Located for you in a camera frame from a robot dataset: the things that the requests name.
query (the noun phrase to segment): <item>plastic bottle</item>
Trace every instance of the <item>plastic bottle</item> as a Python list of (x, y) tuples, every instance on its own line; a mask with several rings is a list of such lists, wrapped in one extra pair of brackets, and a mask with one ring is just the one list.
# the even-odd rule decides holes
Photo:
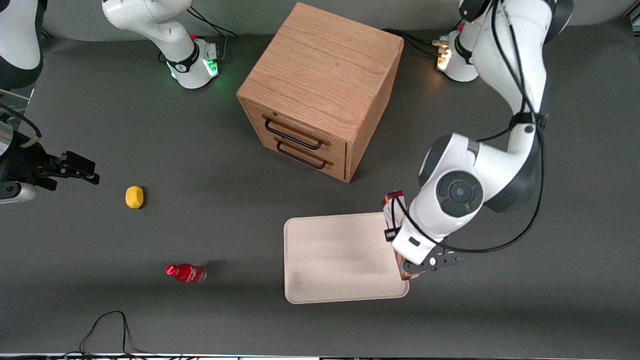
[(191, 264), (168, 265), (164, 272), (180, 282), (200, 283), (207, 278), (207, 271), (202, 266)]

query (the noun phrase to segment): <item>plastic tray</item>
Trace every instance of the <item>plastic tray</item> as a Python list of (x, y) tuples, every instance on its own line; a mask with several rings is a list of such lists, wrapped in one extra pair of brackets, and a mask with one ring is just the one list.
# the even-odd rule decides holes
[(385, 241), (383, 213), (292, 218), (284, 225), (285, 297), (292, 304), (394, 299), (409, 292)]

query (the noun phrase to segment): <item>wooden drawer cabinet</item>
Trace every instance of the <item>wooden drawer cabinet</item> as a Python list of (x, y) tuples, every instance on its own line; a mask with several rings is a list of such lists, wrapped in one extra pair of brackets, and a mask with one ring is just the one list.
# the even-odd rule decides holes
[(348, 183), (402, 48), (395, 35), (298, 3), (237, 97), (264, 146)]

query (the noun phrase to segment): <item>table surface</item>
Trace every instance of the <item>table surface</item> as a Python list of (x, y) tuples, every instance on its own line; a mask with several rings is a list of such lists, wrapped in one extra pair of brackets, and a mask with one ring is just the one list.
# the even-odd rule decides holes
[[(545, 196), (525, 239), (425, 274), (405, 298), (333, 304), (286, 301), (284, 223), (380, 211), (395, 189), (412, 199), (436, 138), (491, 135), (510, 112), (481, 80), (450, 81), (406, 47), (344, 184), (263, 148), (245, 117), (235, 92), (269, 40), (231, 38), (220, 78), (200, 90), (180, 88), (150, 42), (48, 42), (27, 115), (50, 153), (94, 160), (101, 182), (62, 179), (0, 208), (0, 352), (75, 350), (118, 309), (152, 352), (640, 357), (640, 63), (628, 20), (568, 28), (545, 47)], [(147, 188), (140, 211), (124, 204), (134, 184)], [(510, 239), (533, 205), (483, 209), (451, 243)], [(205, 264), (207, 280), (167, 277), (178, 262)], [(104, 319), (87, 349), (118, 352), (120, 321)]]

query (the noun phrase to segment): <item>black metal handle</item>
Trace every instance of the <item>black metal handle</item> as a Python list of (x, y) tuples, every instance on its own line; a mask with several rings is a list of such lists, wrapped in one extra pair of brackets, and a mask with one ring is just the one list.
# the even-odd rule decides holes
[(278, 142), (278, 145), (276, 146), (276, 149), (278, 149), (278, 152), (279, 152), (280, 154), (286, 155), (286, 156), (288, 156), (288, 157), (290, 157), (290, 158), (292, 158), (292, 159), (294, 159), (294, 160), (298, 160), (298, 161), (300, 161), (301, 163), (303, 163), (303, 164), (305, 164), (305, 165), (308, 165), (308, 166), (310, 166), (310, 167), (312, 167), (312, 168), (318, 169), (318, 170), (322, 170), (322, 169), (324, 169), (324, 167), (326, 166), (326, 160), (324, 160), (324, 161), (322, 162), (322, 164), (321, 164), (321, 165), (316, 165), (316, 164), (314, 164), (314, 163), (312, 163), (312, 162), (310, 162), (310, 161), (304, 160), (303, 158), (301, 158), (301, 157), (299, 157), (299, 156), (295, 156), (294, 154), (291, 154), (291, 153), (290, 153), (290, 152), (288, 152), (288, 151), (284, 151), (284, 150), (282, 150), (282, 149), (280, 148), (280, 146), (281, 146), (281, 145), (282, 145), (282, 142)]
[(268, 130), (269, 132), (271, 132), (271, 133), (274, 133), (274, 134), (276, 134), (276, 135), (278, 135), (278, 136), (281, 136), (282, 138), (285, 138), (285, 139), (287, 139), (288, 141), (290, 141), (290, 142), (294, 142), (294, 143), (296, 143), (296, 144), (298, 144), (298, 145), (300, 145), (300, 146), (304, 146), (304, 147), (306, 147), (307, 149), (311, 149), (311, 150), (318, 150), (318, 149), (320, 149), (320, 146), (322, 146), (322, 140), (318, 140), (318, 143), (317, 143), (316, 145), (311, 145), (311, 144), (306, 143), (306, 142), (304, 142), (304, 141), (301, 141), (301, 140), (298, 140), (298, 139), (296, 139), (296, 138), (293, 138), (293, 137), (291, 137), (291, 136), (289, 136), (289, 135), (287, 135), (287, 134), (285, 134), (285, 133), (282, 133), (282, 132), (280, 132), (280, 131), (278, 131), (278, 130), (276, 130), (276, 129), (273, 129), (272, 127), (269, 127), (269, 124), (271, 123), (271, 119), (269, 119), (268, 117), (265, 117), (265, 118), (266, 118), (267, 120), (266, 120), (266, 121), (265, 121), (265, 123), (264, 123), (264, 127), (266, 127), (266, 128), (267, 128), (267, 130)]

